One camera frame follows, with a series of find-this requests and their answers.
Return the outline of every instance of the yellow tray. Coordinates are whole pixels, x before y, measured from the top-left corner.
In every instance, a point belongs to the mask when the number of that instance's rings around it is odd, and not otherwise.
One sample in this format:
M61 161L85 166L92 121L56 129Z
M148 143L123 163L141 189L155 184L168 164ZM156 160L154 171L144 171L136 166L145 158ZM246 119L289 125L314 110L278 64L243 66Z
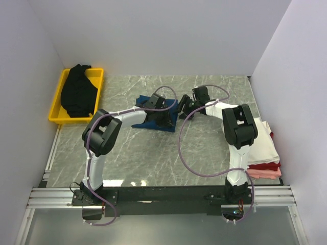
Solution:
M91 121L91 117L74 117L71 118L67 111L61 106L60 97L61 91L63 88L64 83L68 77L70 69L63 70L60 78L60 82L57 87L56 96L52 102L52 107L49 113L49 120L53 121L57 124L81 124L81 123L88 123ZM98 89L97 99L96 99L96 106L94 108L94 113L98 110L99 101L100 101L100 92L104 80L104 70L101 68L90 68L85 71L85 75L92 84Z

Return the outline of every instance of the folded clothes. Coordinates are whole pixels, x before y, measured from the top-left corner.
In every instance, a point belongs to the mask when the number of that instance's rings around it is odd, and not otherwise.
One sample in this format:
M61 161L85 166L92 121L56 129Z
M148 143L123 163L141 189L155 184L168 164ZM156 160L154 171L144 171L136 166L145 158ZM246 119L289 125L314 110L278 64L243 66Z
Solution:
M277 171L278 167L280 167L280 166L281 166L281 163L270 162L270 163L249 165L248 169Z
M257 170L257 169L248 169L247 172L251 177L256 179L258 178L266 178L266 179L276 179L277 177L282 176L281 170L278 167L277 171L272 170Z
M254 140L251 147L248 165L271 162L279 163L279 155L269 135L271 130L268 123L261 121L260 118L255 118L254 122L258 129L258 137Z

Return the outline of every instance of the glass panel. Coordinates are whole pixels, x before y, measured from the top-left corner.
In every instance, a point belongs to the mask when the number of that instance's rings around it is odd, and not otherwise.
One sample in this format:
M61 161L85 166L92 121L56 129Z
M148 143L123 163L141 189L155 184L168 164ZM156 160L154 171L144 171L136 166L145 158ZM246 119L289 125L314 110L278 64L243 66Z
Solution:
M236 226L205 214L122 216L107 227L82 222L80 209L37 209L26 244L298 244L287 207L257 208Z

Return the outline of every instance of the white enclosure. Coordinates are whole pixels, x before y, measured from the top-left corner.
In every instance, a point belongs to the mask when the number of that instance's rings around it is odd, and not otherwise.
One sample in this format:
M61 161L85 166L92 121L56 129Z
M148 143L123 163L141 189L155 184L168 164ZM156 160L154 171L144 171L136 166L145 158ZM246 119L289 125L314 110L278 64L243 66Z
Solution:
M290 0L29 0L63 64L252 75Z
M311 244L325 244L327 2L0 1L0 237L14 243L55 135L64 67L116 75L247 75L275 132Z

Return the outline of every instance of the gray marble table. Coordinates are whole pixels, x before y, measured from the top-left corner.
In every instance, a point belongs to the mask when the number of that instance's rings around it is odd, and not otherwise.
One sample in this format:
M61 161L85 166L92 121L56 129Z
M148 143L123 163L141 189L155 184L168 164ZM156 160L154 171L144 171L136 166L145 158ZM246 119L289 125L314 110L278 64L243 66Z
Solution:
M104 83L100 108L117 111L134 106L135 99L151 95L161 85L172 86L178 99L192 95L192 88L202 84L216 84L230 92L229 104L246 103L253 117L259 117L258 108L246 76L113 76ZM225 94L208 88L211 98ZM172 99L168 89L159 92ZM213 174L229 167L229 151L221 130L222 120L196 114L182 134L182 153L191 168ZM177 120L176 132L124 128L116 144L107 155L103 178L111 186L171 186L223 185L225 176L202 178L189 172L177 153L177 136L182 121ZM80 182L85 172L86 153L81 135L86 124L63 125L59 136L47 187L68 187ZM279 184L279 179L258 179L255 184Z

